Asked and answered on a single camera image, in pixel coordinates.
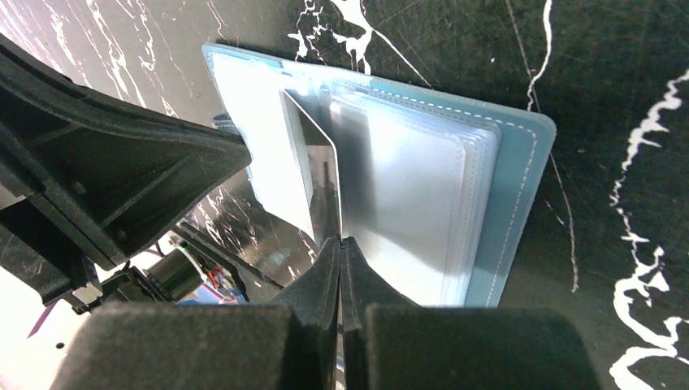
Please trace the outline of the blue card holder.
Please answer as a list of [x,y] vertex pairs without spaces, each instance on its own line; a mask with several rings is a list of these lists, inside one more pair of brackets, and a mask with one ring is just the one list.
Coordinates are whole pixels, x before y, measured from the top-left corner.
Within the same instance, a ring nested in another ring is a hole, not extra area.
[[341,235],[369,264],[423,306],[498,305],[556,138],[548,116],[228,45],[202,53],[265,211],[309,236],[286,91],[336,147]]

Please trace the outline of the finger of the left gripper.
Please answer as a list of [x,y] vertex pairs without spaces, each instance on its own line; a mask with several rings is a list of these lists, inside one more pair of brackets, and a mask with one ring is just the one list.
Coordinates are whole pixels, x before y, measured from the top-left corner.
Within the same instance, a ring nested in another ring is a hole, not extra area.
[[1,265],[45,306],[87,306],[250,163],[242,138],[74,83],[1,40]]

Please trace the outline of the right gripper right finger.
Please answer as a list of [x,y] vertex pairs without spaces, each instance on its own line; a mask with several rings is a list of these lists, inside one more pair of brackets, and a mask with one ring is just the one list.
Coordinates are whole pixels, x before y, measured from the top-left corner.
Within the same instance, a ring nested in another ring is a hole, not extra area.
[[340,247],[349,389],[597,389],[575,327],[547,310],[424,308],[348,237]]

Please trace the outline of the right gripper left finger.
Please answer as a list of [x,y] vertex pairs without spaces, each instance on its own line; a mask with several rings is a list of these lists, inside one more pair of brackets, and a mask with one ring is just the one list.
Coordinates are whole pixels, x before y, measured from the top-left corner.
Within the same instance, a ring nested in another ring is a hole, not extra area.
[[78,331],[55,389],[333,389],[340,238],[262,305],[112,303]]

